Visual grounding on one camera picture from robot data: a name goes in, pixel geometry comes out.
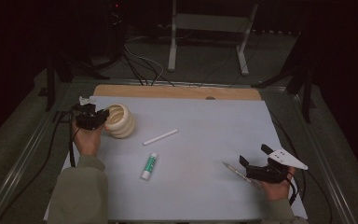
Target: metal stand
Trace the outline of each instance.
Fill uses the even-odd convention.
[[[189,29],[243,33],[243,40],[241,44],[237,46],[237,54],[238,60],[240,62],[241,73],[243,75],[249,75],[248,66],[243,51],[245,50],[246,42],[248,40],[249,34],[251,33],[257,7],[258,5],[253,5],[252,12],[248,18],[193,15],[176,13],[176,0],[172,0],[172,36],[168,71],[172,72],[175,70],[177,50],[176,30]]]

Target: dark background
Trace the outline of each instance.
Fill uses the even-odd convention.
[[[104,1],[93,1],[104,6]],[[140,34],[166,35],[158,25],[171,21],[171,1],[118,1],[123,22],[136,27]],[[254,23],[263,31],[298,35],[285,69],[296,64],[315,63],[313,83],[320,86],[323,97],[344,132],[358,159],[358,1],[278,1],[260,0]],[[89,22],[74,14],[74,7],[88,8],[86,1],[0,1],[0,126],[19,102],[34,87],[33,78],[46,67],[51,46],[65,49],[74,58],[86,61],[99,52],[98,44],[80,35],[84,29],[98,29],[98,8],[89,14]],[[179,0],[178,9],[205,14],[241,13],[238,8],[249,2]],[[60,78],[69,81],[68,71]]]

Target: black cable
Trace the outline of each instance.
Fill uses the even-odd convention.
[[[113,61],[109,61],[109,62],[106,62],[106,63],[100,63],[100,64],[96,64],[96,65],[93,65],[92,67],[98,71],[99,73],[103,72],[103,71],[106,71],[110,68],[112,68],[113,66],[115,66],[117,63],[118,63],[119,59],[117,60],[113,60]]]
[[[71,167],[76,167],[75,164],[75,152],[74,152],[74,145],[73,143],[73,137],[75,137],[72,134],[72,123],[73,123],[73,116],[74,116],[74,111],[71,110],[69,112],[69,142],[68,142],[68,147],[69,147],[69,162],[71,162]]]
[[[221,42],[221,41],[224,41],[224,40],[228,40],[228,38],[232,35],[232,33],[224,32],[221,36],[216,38],[216,37],[211,36],[211,35],[206,35],[206,33],[200,32],[200,31],[194,31],[191,34],[194,35],[198,40],[194,41],[194,40],[188,39],[188,36],[186,38],[183,38],[182,40],[186,41],[186,42],[190,42],[190,43],[191,42],[196,42],[196,43],[200,43],[202,45],[203,44],[204,45],[210,45],[210,44],[214,44],[214,43]],[[204,38],[202,36],[204,36],[204,37],[206,37],[208,39],[212,39],[212,40],[211,41],[205,41],[205,40],[203,40]]]
[[[277,120],[277,122],[274,122],[274,123],[282,130],[283,134],[284,134],[285,137],[286,137],[287,142],[289,143],[290,147],[291,147],[292,150],[294,151],[296,157],[299,158],[298,155],[297,155],[296,148],[295,148],[295,146],[294,146],[294,144],[293,144],[292,139],[290,138],[290,136],[289,136],[289,134],[286,132],[286,130],[283,128],[282,124],[281,124],[280,121],[278,120],[278,117],[277,117],[272,111],[270,111],[270,110],[268,110],[268,111],[269,111],[269,113]],[[303,194],[303,197],[302,197],[301,200],[304,200],[305,188],[306,188],[306,187],[305,187],[305,186],[306,186],[306,180],[305,180],[304,170],[301,170],[301,172],[302,172],[302,174],[303,174],[303,180],[304,180],[304,190],[303,190],[303,193],[304,193],[304,194]],[[313,174],[310,172],[310,170],[308,170],[308,174],[309,174],[310,177],[313,179],[313,181],[316,183],[316,185],[318,186],[319,190],[322,192],[322,194],[323,194],[323,196],[324,196],[324,198],[325,198],[325,200],[326,200],[326,202],[327,202],[327,206],[328,206],[328,209],[329,209],[329,215],[330,215],[329,223],[332,223],[332,221],[333,221],[333,210],[332,210],[332,208],[331,208],[330,202],[328,201],[328,197],[327,197],[327,195],[325,194],[325,192],[324,192],[322,186],[319,184],[319,182],[316,180],[316,178],[313,176]]]
[[[272,117],[276,120],[276,121],[273,121],[273,123],[279,128],[281,129],[281,131],[283,132],[283,135],[284,137],[286,138],[286,141],[289,143],[289,146],[290,148],[293,150],[296,158],[299,158],[298,156],[298,153],[297,153],[297,150],[295,148],[295,145],[293,144],[293,141],[292,139],[290,138],[289,134],[286,132],[286,130],[283,128],[281,122],[279,121],[278,117],[271,111],[271,110],[268,110],[269,113],[272,115]],[[302,174],[302,177],[303,177],[303,189],[302,189],[302,195],[300,196],[301,197],[301,200],[304,201],[304,198],[305,198],[305,193],[307,191],[307,180],[306,180],[306,177],[305,177],[305,173],[304,173],[304,170],[301,169],[301,174]]]
[[[204,82],[205,82],[211,75],[213,75],[213,73],[219,71],[222,67],[224,67],[224,66],[227,65],[227,63],[228,63],[228,61],[231,59],[231,57],[232,57],[232,49],[229,50],[228,58],[225,60],[225,62],[224,62],[222,65],[218,66],[218,67],[215,68],[211,73],[209,73],[209,75],[207,75],[207,76],[201,81],[201,83],[200,83],[199,85],[197,85],[195,82],[193,82],[193,83],[194,83],[196,86],[198,86],[198,87],[202,87],[203,84],[204,84]]]
[[[287,172],[289,173],[289,175],[292,176],[292,178],[295,180],[295,183],[296,183],[296,186],[297,186],[297,192],[296,192],[296,195],[300,192],[300,188],[299,188],[299,185],[298,185],[298,181],[297,181],[297,178],[290,172]]]
[[[324,195],[324,198],[327,201],[327,206],[328,206],[328,210],[329,210],[329,214],[330,214],[330,220],[329,223],[333,223],[333,210],[331,208],[330,202],[328,201],[328,197],[326,195],[326,193],[324,192],[324,189],[322,188],[322,186],[319,184],[319,182],[316,180],[315,176],[313,176],[313,174],[308,171],[308,174],[310,175],[310,177],[313,179],[313,181],[315,181],[316,185],[318,186],[318,188],[321,190],[322,194]]]
[[[24,191],[26,191],[28,189],[29,186],[31,186],[31,184],[37,179],[37,177],[42,173],[42,170],[46,167],[46,164],[48,163],[48,159],[50,158],[51,155],[51,150],[52,150],[52,146],[53,146],[53,142],[54,142],[54,137],[55,134],[57,132],[58,129],[58,125],[61,123],[62,119],[68,114],[68,112],[62,112],[60,114],[60,118],[57,120],[57,123],[54,126],[54,131],[53,131],[53,135],[51,136],[51,140],[50,140],[50,144],[48,146],[48,155],[45,158],[45,161],[43,162],[42,166],[39,168],[39,170],[36,172],[35,176],[25,185],[25,187],[11,200],[11,202],[7,205],[7,207],[5,208],[5,210],[2,212],[1,216],[0,216],[0,221],[2,220],[2,218],[5,216],[6,212],[8,211],[8,209],[13,205],[14,202],[16,202],[20,196],[23,194]]]
[[[142,60],[144,63],[146,63],[147,65],[149,65],[149,67],[150,67],[149,70],[152,71],[152,72],[154,72],[154,74],[155,74],[155,78],[153,79],[152,83],[150,84],[150,86],[153,86],[154,83],[162,76],[162,73],[163,73],[162,65],[159,64],[159,63],[157,63],[157,62],[155,62],[155,61],[153,61],[153,60],[146,59],[145,57],[141,57],[141,56],[139,56],[139,55],[136,55],[135,53],[130,52],[125,46],[124,46],[124,49],[125,49],[125,51],[127,51],[131,56],[133,56],[133,57],[135,57],[135,58],[137,58],[137,59],[140,59],[140,60]],[[154,68],[154,66],[151,65],[148,61],[153,62],[153,63],[159,65],[160,68],[161,68],[161,72],[158,73],[158,72],[156,71],[156,69]]]
[[[145,69],[147,69],[147,70],[150,70],[150,71],[154,72],[156,75],[158,75],[158,72],[157,72],[156,69],[153,67],[153,65],[151,65],[151,64],[148,63],[147,61],[145,61],[145,62],[148,63],[150,67],[147,67],[147,66],[145,66],[144,64],[138,63],[138,62],[136,62],[135,60],[133,60],[133,59],[131,59],[131,58],[129,58],[129,60],[130,60],[131,62],[133,62],[133,63],[136,63],[136,64],[142,66],[143,68],[145,68]],[[160,77],[160,78],[162,78],[164,81],[170,83],[173,87],[175,86],[175,85],[173,85],[167,78],[165,78],[165,77]]]
[[[241,70],[240,70],[240,72],[241,72],[240,75],[237,76],[237,78],[236,78],[235,81],[234,81],[234,84],[232,84],[232,85],[230,86],[230,88],[233,87],[233,86],[235,86],[235,85],[237,84],[238,79],[240,79],[240,77],[243,77],[242,69],[243,69],[245,66],[247,66],[248,63],[252,60],[252,58],[255,56],[255,53],[257,52],[258,44],[260,43],[260,38],[261,38],[260,36],[261,36],[261,35],[258,36],[257,43],[255,44],[255,50],[254,50],[254,52],[252,53],[251,56],[249,56],[249,59],[246,60],[245,65],[244,65],[244,66],[241,68]]]
[[[65,59],[69,65],[72,65],[74,68],[80,69],[80,70],[88,73],[89,75],[91,75],[94,78],[103,79],[103,80],[109,79],[109,77],[104,77],[101,74],[97,73],[94,70],[94,68],[91,67],[90,65],[88,65],[86,63],[82,63],[80,61],[77,61],[76,59],[72,58],[71,56],[69,56],[67,53],[65,53],[62,50],[59,52],[59,55],[60,55],[60,57]]]
[[[286,181],[290,184],[290,187],[292,188],[292,196],[290,196],[290,199],[289,199],[289,204],[292,205],[296,199],[296,196],[297,196],[296,188],[295,188],[295,185],[292,183],[292,181],[290,181],[289,178],[286,177]]]
[[[130,59],[127,57],[125,53],[123,53],[123,58],[127,61],[127,64],[129,65],[130,69],[132,70],[135,77],[139,80],[142,86],[144,86],[144,83],[142,81],[142,76],[136,71],[136,69],[132,66]]]
[[[76,132],[75,132],[75,134],[74,134],[74,137],[72,137],[72,139],[71,139],[71,142],[74,142],[74,141],[75,141],[75,137],[76,137],[77,133],[80,131],[80,129],[81,129],[81,128],[78,128],[78,129],[76,130]]]

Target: table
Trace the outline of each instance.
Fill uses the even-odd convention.
[[[102,136],[98,157],[109,179],[110,220],[244,221],[267,217],[264,192],[222,163],[244,173],[239,155],[262,166],[267,155],[260,150],[261,144],[280,147],[267,107],[256,90],[101,85],[94,96],[97,109],[121,103],[137,120],[129,138]],[[145,140],[175,128],[179,133],[143,146]],[[152,152],[158,153],[158,161],[150,180],[144,181],[140,175]],[[67,159],[63,167],[69,166]],[[293,210],[307,217],[299,198]]]

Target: cable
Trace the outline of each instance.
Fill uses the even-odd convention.
[[[294,146],[294,144],[293,144],[292,139],[290,138],[290,136],[289,136],[289,134],[286,132],[286,130],[283,128],[282,124],[281,124],[280,121],[278,120],[278,117],[277,117],[272,111],[270,111],[270,110],[268,110],[268,111],[269,111],[269,113],[277,120],[276,122],[274,122],[274,124],[277,125],[277,127],[279,127],[279,128],[282,130],[282,132],[283,132],[283,134],[284,134],[284,136],[285,136],[287,142],[289,143],[290,147],[291,147],[292,150],[294,151],[295,156],[296,156],[297,158],[299,158],[299,157],[298,157],[298,154],[297,154],[297,152],[296,152],[296,148],[295,148],[295,146]],[[304,181],[303,197],[302,197],[301,200],[304,200],[305,189],[306,189],[306,179],[305,179],[304,170],[301,170],[301,173],[302,173],[302,175],[303,175],[303,181]],[[328,201],[328,197],[327,197],[327,195],[325,194],[325,192],[324,192],[322,186],[319,184],[319,182],[316,180],[316,178],[313,176],[313,174],[310,172],[310,170],[308,170],[308,174],[309,174],[310,177],[313,179],[313,181],[316,183],[316,185],[318,186],[319,190],[322,192],[322,194],[323,194],[323,196],[324,196],[324,198],[325,198],[325,200],[326,200],[326,202],[327,202],[327,206],[328,206],[328,209],[329,209],[329,215],[330,215],[329,223],[332,223],[332,221],[333,221],[333,210],[332,210],[332,208],[331,208],[330,202]]]
[[[136,37],[134,37],[133,39],[128,39],[126,40],[126,42],[131,42],[131,41],[134,41],[134,40],[137,40],[137,39],[143,39],[143,38],[148,38],[149,36],[147,35],[138,35]]]
[[[290,181],[289,178],[286,177],[286,181],[290,184],[290,187],[292,188],[292,196],[289,199],[289,204],[292,205],[296,199],[296,196],[297,196],[296,188],[295,188],[295,185],[292,183],[292,181]]]
[[[71,109],[69,112],[69,138],[68,139],[72,139],[72,122],[73,122],[73,116],[74,116],[74,109]],[[72,142],[69,141],[68,142],[68,147],[69,147],[69,162],[71,162],[71,166],[72,167],[76,167],[75,166],[75,154],[74,154],[74,146],[72,145]]]
[[[225,60],[225,62],[224,62],[222,65],[220,65],[220,66],[218,66],[217,68],[215,68],[208,76],[206,76],[206,77],[201,81],[200,84],[197,84],[197,83],[195,83],[195,82],[193,82],[193,84],[196,85],[196,86],[198,86],[198,87],[202,87],[203,84],[205,83],[205,81],[206,81],[211,75],[213,75],[213,73],[219,71],[222,67],[224,67],[224,66],[227,65],[227,63],[228,63],[228,61],[231,59],[231,57],[232,57],[232,49],[229,49],[228,58]]]
[[[252,53],[251,56],[249,56],[249,59],[245,61],[245,65],[241,68],[241,72],[242,72],[242,69],[243,69],[245,66],[247,66],[248,63],[252,60],[252,58],[255,56],[255,53],[257,52],[258,44],[260,43],[260,38],[261,38],[260,36],[261,36],[261,35],[259,35],[258,38],[257,38],[257,43],[255,44],[255,50],[254,50],[254,52]],[[235,85],[237,84],[237,82],[238,82],[238,80],[240,79],[240,77],[243,77],[243,75],[240,74],[239,76],[237,76],[237,78],[236,78],[235,81],[234,81],[234,84],[232,84],[232,85],[230,86],[230,88],[233,87],[233,86],[235,86]]]
[[[145,61],[145,63],[147,63],[147,64],[149,65],[149,67],[145,66],[144,64],[138,63],[138,62],[136,62],[136,61],[133,60],[133,59],[130,59],[130,58],[129,58],[129,60],[130,60],[131,62],[133,62],[133,63],[136,63],[136,64],[142,66],[143,68],[145,68],[145,69],[147,69],[147,70],[152,71],[154,74],[158,75],[158,72],[156,71],[156,69],[155,69],[150,63],[148,63],[147,61]],[[175,85],[173,85],[167,78],[165,78],[165,77],[160,77],[160,78],[162,78],[164,81],[170,83],[173,87],[175,86]]]
[[[328,197],[327,195],[325,194],[322,186],[319,184],[319,182],[316,180],[315,176],[313,176],[313,174],[308,171],[308,174],[310,175],[310,177],[313,179],[313,181],[315,181],[316,185],[318,186],[318,188],[321,190],[322,194],[324,195],[324,198],[326,199],[327,201],[327,205],[328,205],[328,210],[329,210],[329,214],[330,214],[330,220],[329,220],[329,223],[333,223],[333,210],[331,208],[331,205],[330,205],[330,202],[328,201]]]
[[[70,122],[70,127],[69,127],[69,130],[71,130],[69,133],[71,134],[70,138],[71,139],[69,141],[69,161],[71,162],[71,167],[76,167],[76,164],[75,164],[75,152],[74,152],[74,145],[73,145],[73,142],[75,140],[75,136],[77,135],[77,133],[80,131],[80,128],[78,128],[74,134],[74,136],[72,136],[72,122]]]
[[[162,73],[164,72],[164,68],[162,67],[162,65],[161,65],[160,63],[157,63],[157,62],[151,60],[151,59],[148,59],[148,58],[145,58],[145,57],[141,57],[141,56],[139,56],[139,55],[136,55],[136,54],[130,52],[129,49],[127,49],[127,46],[126,46],[126,45],[124,45],[124,49],[125,49],[130,55],[132,55],[133,57],[139,58],[139,59],[141,59],[141,60],[146,60],[146,61],[149,61],[149,62],[151,62],[151,63],[155,63],[156,65],[158,65],[158,66],[161,68],[161,72],[159,73],[159,75],[152,81],[151,86],[153,86],[153,84],[162,76]]]
[[[210,36],[210,35],[206,35],[205,33],[201,33],[200,31],[195,31],[195,30],[192,30],[193,32],[189,33],[188,35],[182,37],[182,38],[179,38],[179,39],[182,39],[182,41],[186,41],[186,42],[196,42],[196,43],[200,43],[200,44],[204,44],[204,45],[208,45],[208,44],[213,44],[213,43],[217,43],[217,42],[220,42],[220,41],[224,41],[224,40],[227,40],[230,36],[232,36],[232,33],[229,33],[229,32],[225,32],[222,34],[222,36],[216,38],[216,37],[213,37],[213,36]],[[197,40],[191,40],[191,39],[187,39],[190,35],[194,35]],[[208,39],[213,39],[211,41],[205,41],[203,40],[202,36],[205,36],[206,38]]]
[[[48,155],[45,158],[45,161],[43,162],[42,166],[39,168],[39,170],[36,172],[35,176],[25,185],[25,187],[11,200],[11,202],[7,205],[7,207],[5,208],[5,210],[2,212],[1,216],[0,216],[0,221],[2,220],[2,218],[5,216],[6,212],[8,211],[8,209],[13,205],[14,202],[16,202],[20,196],[23,194],[24,191],[26,191],[28,189],[29,186],[31,186],[31,184],[37,179],[37,177],[42,173],[42,170],[46,167],[46,164],[48,163],[48,159],[50,158],[51,155],[51,150],[52,150],[52,146],[53,146],[53,142],[54,142],[54,137],[55,134],[57,132],[58,129],[58,125],[61,123],[62,119],[68,114],[68,112],[62,112],[60,114],[60,118],[57,120],[57,123],[54,126],[54,131],[53,131],[53,135],[51,136],[51,140],[50,140],[50,144],[48,146]]]
[[[135,67],[132,66],[130,59],[127,57],[127,55],[125,53],[123,53],[123,57],[125,60],[127,60],[127,64],[129,65],[130,69],[132,70],[133,74],[135,75],[135,77],[139,80],[139,82],[141,83],[142,86],[144,86],[144,83],[142,81],[142,78],[145,80],[146,85],[147,85],[147,79],[143,76],[141,76],[138,71],[135,69]]]
[[[295,180],[295,183],[296,183],[296,186],[297,186],[297,192],[296,192],[296,195],[298,195],[298,193],[300,192],[300,186],[298,185],[298,181],[297,181],[297,178],[290,172],[288,172],[292,177],[293,179]]]
[[[118,63],[119,59],[115,60],[115,61],[109,61],[106,63],[100,63],[97,65],[93,65],[92,67],[97,70],[99,73],[104,72],[110,68],[112,68],[113,66],[115,66]]]
[[[78,68],[82,71],[85,71],[86,73],[90,74],[91,76],[97,78],[97,79],[109,79],[109,77],[104,77],[102,76],[101,74],[97,73],[96,71],[94,71],[94,68],[85,64],[85,63],[82,63],[82,62],[79,62],[77,60],[75,60],[74,58],[72,58],[71,56],[69,56],[68,54],[66,54],[64,51],[60,51],[59,52],[59,55],[61,57],[63,57],[70,65],[72,65],[74,68]]]

